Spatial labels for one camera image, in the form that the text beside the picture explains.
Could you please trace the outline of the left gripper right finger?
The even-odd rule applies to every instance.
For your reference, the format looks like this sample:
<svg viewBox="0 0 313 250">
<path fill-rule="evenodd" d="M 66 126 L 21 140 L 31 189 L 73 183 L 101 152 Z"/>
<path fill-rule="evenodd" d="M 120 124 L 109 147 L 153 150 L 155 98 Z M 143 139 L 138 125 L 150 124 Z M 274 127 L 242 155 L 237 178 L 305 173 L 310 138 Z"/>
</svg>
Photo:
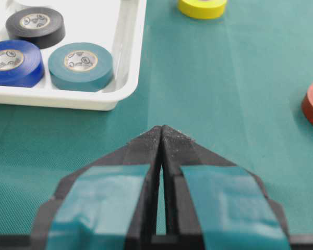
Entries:
<svg viewBox="0 0 313 250">
<path fill-rule="evenodd" d="M 259 177 L 164 125 L 166 231 L 188 249 L 289 249 L 281 206 Z"/>
</svg>

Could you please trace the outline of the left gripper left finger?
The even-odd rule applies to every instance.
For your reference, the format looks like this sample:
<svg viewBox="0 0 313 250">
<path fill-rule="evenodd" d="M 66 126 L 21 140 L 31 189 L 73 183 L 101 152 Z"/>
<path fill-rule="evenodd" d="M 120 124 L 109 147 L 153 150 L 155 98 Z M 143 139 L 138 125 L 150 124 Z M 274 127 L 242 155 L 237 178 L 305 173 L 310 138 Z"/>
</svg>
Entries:
<svg viewBox="0 0 313 250">
<path fill-rule="evenodd" d="M 145 249 L 156 230 L 162 128 L 65 176 L 37 213 L 32 249 Z"/>
</svg>

